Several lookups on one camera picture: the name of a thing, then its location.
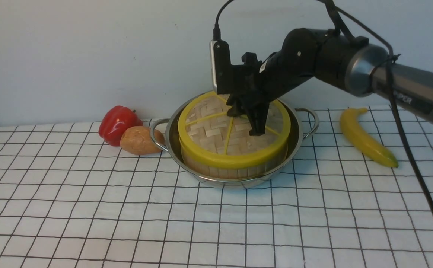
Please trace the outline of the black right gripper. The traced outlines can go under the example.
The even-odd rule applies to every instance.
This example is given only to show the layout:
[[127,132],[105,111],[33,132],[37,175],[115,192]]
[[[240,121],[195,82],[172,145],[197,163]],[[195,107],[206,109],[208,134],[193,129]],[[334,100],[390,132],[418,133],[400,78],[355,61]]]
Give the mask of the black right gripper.
[[242,93],[230,94],[227,116],[248,116],[250,136],[264,135],[270,103],[314,77],[312,64],[304,66],[301,60],[296,53],[274,52],[263,62],[245,53],[242,62],[252,66],[252,73]]

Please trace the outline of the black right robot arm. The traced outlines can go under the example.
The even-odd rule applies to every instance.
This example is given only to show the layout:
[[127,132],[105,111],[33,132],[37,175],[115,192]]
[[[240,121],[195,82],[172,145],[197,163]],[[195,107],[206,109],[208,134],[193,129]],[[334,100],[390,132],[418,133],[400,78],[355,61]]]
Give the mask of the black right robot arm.
[[265,133],[269,103],[311,78],[356,96],[377,94],[433,124],[433,73],[393,63],[394,56],[368,38],[349,39],[333,29],[293,29],[265,61],[245,53],[230,62],[229,45],[211,42],[214,90],[229,94],[230,117],[245,114],[250,135]]

